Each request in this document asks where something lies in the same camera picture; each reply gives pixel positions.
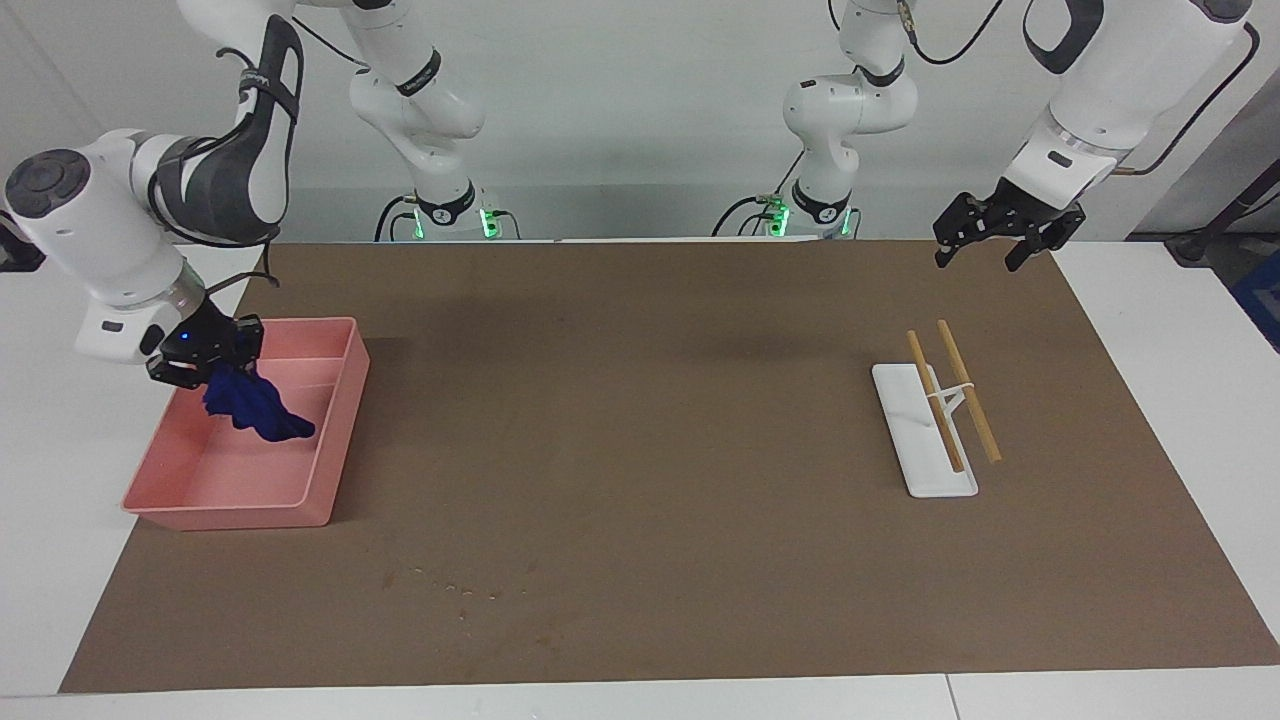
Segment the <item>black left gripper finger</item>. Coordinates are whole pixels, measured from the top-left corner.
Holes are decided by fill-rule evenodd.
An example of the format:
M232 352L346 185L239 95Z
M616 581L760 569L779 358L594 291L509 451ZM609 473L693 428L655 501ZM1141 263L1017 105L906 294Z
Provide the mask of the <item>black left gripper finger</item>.
M1043 225L1028 225L1021 238L1005 256L1009 272L1018 272L1028 259L1041 252L1060 250L1085 220L1082 208L1069 208Z
M933 222L937 243L934 264L946 268L970 243L986 241L998 231L998 205L972 193L959 193Z

